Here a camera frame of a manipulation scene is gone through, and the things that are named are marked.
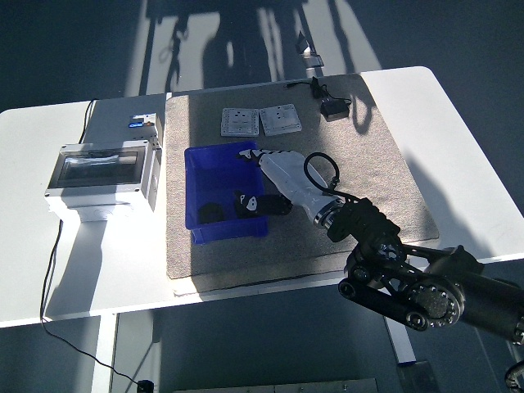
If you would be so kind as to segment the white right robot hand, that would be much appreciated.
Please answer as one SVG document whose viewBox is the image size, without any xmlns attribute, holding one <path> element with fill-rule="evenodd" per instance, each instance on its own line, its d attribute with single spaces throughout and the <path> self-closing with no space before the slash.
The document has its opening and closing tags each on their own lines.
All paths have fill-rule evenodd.
<svg viewBox="0 0 524 393">
<path fill-rule="evenodd" d="M 343 201 L 323 190 L 328 184 L 311 164 L 305 172 L 305 158 L 299 152 L 246 149 L 238 157 L 255 162 L 293 206 L 305 210 L 313 224 L 326 229 L 332 226 Z"/>
</svg>

